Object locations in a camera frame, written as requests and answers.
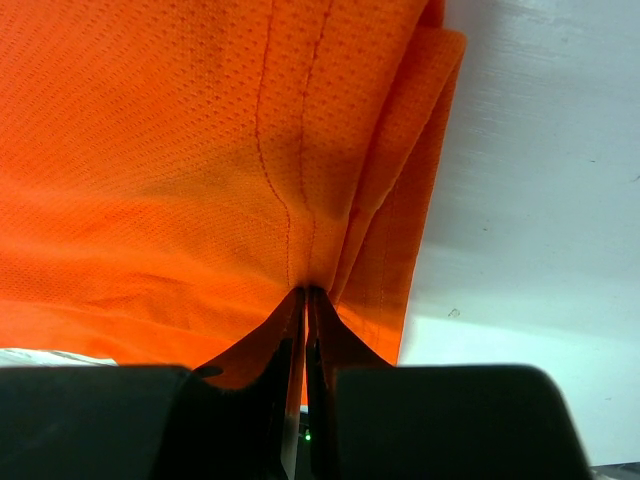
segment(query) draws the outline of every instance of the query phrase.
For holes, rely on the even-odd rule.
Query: fabric fold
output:
[[[313,284],[394,362],[464,50],[443,8],[5,2],[0,347],[193,367]]]

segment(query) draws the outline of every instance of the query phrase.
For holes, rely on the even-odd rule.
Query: black plastic part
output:
[[[390,371],[393,368],[342,323],[327,293],[320,288],[312,287],[308,291],[307,322],[311,470],[318,480],[349,478],[341,477],[339,471],[335,421],[336,375],[353,368],[388,368]]]
[[[0,478],[287,480],[298,439],[304,300],[304,290],[293,290],[195,373],[0,369]]]
[[[560,393],[521,366],[345,370],[343,479],[590,479]]]
[[[295,480],[314,480],[311,473],[311,444],[313,438],[307,440],[309,432],[309,415],[300,413],[300,429],[298,430],[298,456],[296,460]]]

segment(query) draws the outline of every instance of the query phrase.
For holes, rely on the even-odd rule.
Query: white surface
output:
[[[27,348],[0,348],[0,367],[72,367],[72,366],[117,366],[109,358],[93,358],[77,353],[56,350],[29,350]]]
[[[448,10],[469,46],[401,362],[536,365],[592,464],[640,461],[640,2]]]

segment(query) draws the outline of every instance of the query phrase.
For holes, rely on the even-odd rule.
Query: orange shirt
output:
[[[439,0],[0,5],[0,347],[191,367],[296,285],[387,361],[464,39]]]

